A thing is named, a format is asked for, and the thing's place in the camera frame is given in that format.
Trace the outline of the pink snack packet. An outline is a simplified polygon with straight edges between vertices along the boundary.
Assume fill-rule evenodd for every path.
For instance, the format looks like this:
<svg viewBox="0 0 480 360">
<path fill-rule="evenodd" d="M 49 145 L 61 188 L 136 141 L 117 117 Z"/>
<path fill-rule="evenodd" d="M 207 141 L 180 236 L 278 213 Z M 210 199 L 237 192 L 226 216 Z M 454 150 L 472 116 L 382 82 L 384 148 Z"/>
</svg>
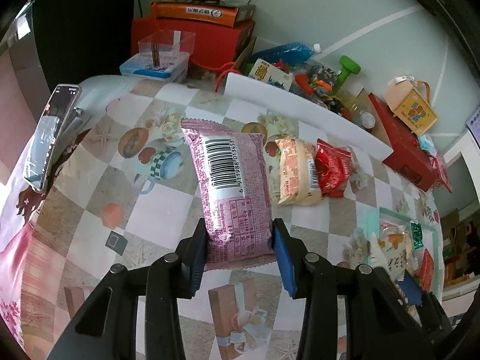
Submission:
<svg viewBox="0 0 480 360">
<path fill-rule="evenodd" d="M 180 121 L 190 147 L 208 233 L 207 269 L 270 263 L 272 210 L 264 136 L 206 119 Z"/>
</svg>

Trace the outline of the red striped snack packet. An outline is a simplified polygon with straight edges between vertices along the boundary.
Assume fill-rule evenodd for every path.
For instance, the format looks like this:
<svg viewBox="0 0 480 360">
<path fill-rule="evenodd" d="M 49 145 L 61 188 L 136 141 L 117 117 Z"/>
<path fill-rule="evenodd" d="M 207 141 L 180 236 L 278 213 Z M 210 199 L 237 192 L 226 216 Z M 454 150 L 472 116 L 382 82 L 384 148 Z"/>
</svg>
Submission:
<svg viewBox="0 0 480 360">
<path fill-rule="evenodd" d="M 431 291 L 434 278 L 434 259 L 429 250 L 424 249 L 419 273 L 420 286 L 426 292 Z"/>
</svg>

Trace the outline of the white tray with teal rim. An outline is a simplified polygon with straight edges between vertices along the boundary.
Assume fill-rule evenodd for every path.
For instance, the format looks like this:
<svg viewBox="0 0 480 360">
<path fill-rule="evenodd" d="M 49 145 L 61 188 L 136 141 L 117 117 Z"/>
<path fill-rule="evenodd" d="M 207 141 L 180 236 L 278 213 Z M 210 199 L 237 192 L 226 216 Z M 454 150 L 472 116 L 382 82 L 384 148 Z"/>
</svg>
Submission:
<svg viewBox="0 0 480 360">
<path fill-rule="evenodd" d="M 422 230 L 421 241 L 423 246 L 419 249 L 414 248 L 414 236 L 411 223 L 418 223 Z M 422 223 L 419 220 L 409 218 L 404 214 L 378 207 L 367 213 L 366 224 L 363 227 L 364 236 L 369 242 L 372 234 L 380 240 L 383 237 L 383 230 L 393 226 L 399 228 L 403 233 L 407 233 L 406 258 L 408 261 L 415 258 L 413 267 L 420 268 L 425 250 L 428 250 L 433 259 L 433 274 L 431 278 L 430 291 L 437 297 L 439 302 L 443 300 L 443 281 L 445 265 L 443 262 L 443 237 L 439 225 L 430 225 Z"/>
</svg>

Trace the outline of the white green cracker packet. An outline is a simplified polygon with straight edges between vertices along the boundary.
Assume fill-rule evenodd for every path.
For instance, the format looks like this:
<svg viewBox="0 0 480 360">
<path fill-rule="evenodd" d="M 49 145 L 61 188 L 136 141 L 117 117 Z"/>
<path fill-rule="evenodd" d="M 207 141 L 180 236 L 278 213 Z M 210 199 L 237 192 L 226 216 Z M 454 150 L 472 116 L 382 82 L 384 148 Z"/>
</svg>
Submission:
<svg viewBox="0 0 480 360">
<path fill-rule="evenodd" d="M 412 242 L 404 225 L 381 223 L 378 233 L 368 236 L 369 261 L 381 267 L 392 281 L 403 281 L 412 254 Z"/>
</svg>

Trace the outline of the green snack packet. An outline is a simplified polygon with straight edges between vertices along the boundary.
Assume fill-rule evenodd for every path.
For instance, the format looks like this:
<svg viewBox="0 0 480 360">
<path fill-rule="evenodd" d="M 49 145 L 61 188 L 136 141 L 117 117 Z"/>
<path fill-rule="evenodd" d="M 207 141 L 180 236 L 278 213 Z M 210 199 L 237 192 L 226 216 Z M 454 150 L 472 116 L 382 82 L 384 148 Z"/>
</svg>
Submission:
<svg viewBox="0 0 480 360">
<path fill-rule="evenodd" d="M 412 247 L 414 250 L 419 250 L 424 246 L 422 225 L 416 220 L 410 221 L 410 232 L 412 236 Z"/>
</svg>

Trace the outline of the bright red candy packet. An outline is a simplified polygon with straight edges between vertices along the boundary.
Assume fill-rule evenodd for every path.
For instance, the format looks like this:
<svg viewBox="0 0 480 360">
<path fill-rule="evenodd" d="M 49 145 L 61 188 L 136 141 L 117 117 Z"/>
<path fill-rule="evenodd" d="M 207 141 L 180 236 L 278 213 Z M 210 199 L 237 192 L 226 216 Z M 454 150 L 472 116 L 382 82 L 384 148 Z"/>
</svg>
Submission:
<svg viewBox="0 0 480 360">
<path fill-rule="evenodd" d="M 314 158 L 316 174 L 323 197 L 344 197 L 348 180 L 354 171 L 352 155 L 348 150 L 316 141 Z"/>
</svg>

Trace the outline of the light blue small packet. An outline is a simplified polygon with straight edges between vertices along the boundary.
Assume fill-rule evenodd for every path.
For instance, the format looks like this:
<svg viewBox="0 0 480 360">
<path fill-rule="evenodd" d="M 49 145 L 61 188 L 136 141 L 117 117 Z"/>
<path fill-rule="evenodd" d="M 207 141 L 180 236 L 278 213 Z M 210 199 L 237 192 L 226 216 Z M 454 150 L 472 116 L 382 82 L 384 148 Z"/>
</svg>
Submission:
<svg viewBox="0 0 480 360">
<path fill-rule="evenodd" d="M 436 157 L 438 150 L 429 134 L 423 134 L 417 137 L 419 147 L 430 157 Z"/>
</svg>

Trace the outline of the white foam board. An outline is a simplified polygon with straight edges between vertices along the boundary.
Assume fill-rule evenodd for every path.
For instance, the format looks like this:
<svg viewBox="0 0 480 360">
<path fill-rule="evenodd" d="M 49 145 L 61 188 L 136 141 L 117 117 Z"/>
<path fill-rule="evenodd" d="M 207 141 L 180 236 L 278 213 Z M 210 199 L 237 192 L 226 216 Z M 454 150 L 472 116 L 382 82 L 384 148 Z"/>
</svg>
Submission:
<svg viewBox="0 0 480 360">
<path fill-rule="evenodd" d="M 379 161 L 393 153 L 389 145 L 332 111 L 250 77 L 228 74 L 224 93 L 321 128 L 326 133 L 352 143 Z"/>
</svg>

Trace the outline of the bag of colourful toys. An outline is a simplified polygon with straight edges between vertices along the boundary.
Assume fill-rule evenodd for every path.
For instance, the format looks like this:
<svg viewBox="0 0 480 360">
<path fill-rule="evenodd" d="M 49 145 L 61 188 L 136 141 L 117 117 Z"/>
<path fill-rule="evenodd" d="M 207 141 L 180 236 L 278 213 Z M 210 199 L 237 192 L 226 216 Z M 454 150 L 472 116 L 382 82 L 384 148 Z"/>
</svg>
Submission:
<svg viewBox="0 0 480 360">
<path fill-rule="evenodd" d="M 325 65 L 306 66 L 294 75 L 295 83 L 307 96 L 307 100 L 329 111 L 339 114 L 343 109 L 341 101 L 334 96 L 337 73 Z"/>
</svg>

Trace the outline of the small orange cardboard carry box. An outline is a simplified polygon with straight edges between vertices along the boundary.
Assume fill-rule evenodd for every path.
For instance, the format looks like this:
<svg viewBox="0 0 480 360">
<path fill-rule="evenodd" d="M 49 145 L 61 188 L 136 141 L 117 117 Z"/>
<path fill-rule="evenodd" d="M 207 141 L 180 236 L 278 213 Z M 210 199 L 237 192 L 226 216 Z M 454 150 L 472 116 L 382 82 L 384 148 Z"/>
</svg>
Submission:
<svg viewBox="0 0 480 360">
<path fill-rule="evenodd" d="M 431 104 L 431 87 L 423 80 L 402 75 L 386 86 L 383 99 L 393 112 L 417 136 L 427 133 L 439 117 Z"/>
</svg>

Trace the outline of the white illustrated card pack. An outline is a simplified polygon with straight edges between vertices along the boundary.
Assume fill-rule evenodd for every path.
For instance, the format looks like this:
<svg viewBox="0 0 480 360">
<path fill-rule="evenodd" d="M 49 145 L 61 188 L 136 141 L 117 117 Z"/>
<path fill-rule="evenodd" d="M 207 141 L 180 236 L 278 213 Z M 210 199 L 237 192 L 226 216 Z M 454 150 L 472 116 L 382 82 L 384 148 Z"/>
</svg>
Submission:
<svg viewBox="0 0 480 360">
<path fill-rule="evenodd" d="M 283 72 L 280 68 L 275 67 L 271 63 L 258 58 L 250 69 L 248 76 L 254 80 L 258 80 L 275 86 L 277 88 L 289 91 L 294 80 L 291 73 Z"/>
</svg>

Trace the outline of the green dumbbell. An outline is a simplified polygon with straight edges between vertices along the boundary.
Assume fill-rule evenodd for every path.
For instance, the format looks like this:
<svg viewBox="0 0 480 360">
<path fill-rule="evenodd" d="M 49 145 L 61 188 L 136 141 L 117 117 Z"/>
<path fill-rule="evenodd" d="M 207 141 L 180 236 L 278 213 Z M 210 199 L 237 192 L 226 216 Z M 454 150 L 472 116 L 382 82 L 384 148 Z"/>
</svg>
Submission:
<svg viewBox="0 0 480 360">
<path fill-rule="evenodd" d="M 336 94 L 341 89 L 350 75 L 357 75 L 361 71 L 360 65 L 346 55 L 340 57 L 339 63 L 341 69 L 337 73 L 337 80 L 332 91 L 333 94 Z"/>
</svg>

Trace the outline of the clear plastic container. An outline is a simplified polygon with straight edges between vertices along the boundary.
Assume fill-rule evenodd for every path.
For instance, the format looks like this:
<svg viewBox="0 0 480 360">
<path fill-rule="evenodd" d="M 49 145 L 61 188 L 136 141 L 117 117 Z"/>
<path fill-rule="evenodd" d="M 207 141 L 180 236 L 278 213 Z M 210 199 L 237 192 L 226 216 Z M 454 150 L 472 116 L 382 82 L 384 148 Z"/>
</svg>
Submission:
<svg viewBox="0 0 480 360">
<path fill-rule="evenodd" d="M 195 33 L 160 30 L 137 43 L 138 52 L 120 65 L 122 76 L 182 83 L 194 52 Z"/>
</svg>

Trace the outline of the blue gel pack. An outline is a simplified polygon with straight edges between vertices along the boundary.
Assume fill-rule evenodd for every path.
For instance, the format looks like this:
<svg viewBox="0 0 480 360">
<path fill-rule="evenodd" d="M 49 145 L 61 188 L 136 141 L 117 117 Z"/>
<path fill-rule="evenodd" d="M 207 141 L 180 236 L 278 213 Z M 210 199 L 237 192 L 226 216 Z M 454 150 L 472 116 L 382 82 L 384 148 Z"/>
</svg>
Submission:
<svg viewBox="0 0 480 360">
<path fill-rule="evenodd" d="M 257 59 L 262 59 L 271 64 L 282 63 L 295 66 L 305 63 L 313 55 L 318 55 L 321 52 L 322 49 L 318 43 L 305 45 L 301 42 L 292 42 L 258 51 L 251 55 L 247 61 L 255 63 Z"/>
</svg>

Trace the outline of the red box under orange box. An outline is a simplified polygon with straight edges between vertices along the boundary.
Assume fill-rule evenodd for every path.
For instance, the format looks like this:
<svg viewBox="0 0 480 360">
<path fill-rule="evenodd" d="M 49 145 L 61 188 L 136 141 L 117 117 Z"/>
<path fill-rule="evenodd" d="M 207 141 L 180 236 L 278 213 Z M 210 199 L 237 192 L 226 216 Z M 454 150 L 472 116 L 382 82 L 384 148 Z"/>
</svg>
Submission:
<svg viewBox="0 0 480 360">
<path fill-rule="evenodd" d="M 252 19 L 242 21 L 233 28 L 186 19 L 135 19 L 132 22 L 131 51 L 137 52 L 137 43 L 157 30 L 194 33 L 191 62 L 203 68 L 220 68 L 241 55 L 251 41 L 255 25 Z"/>
</svg>

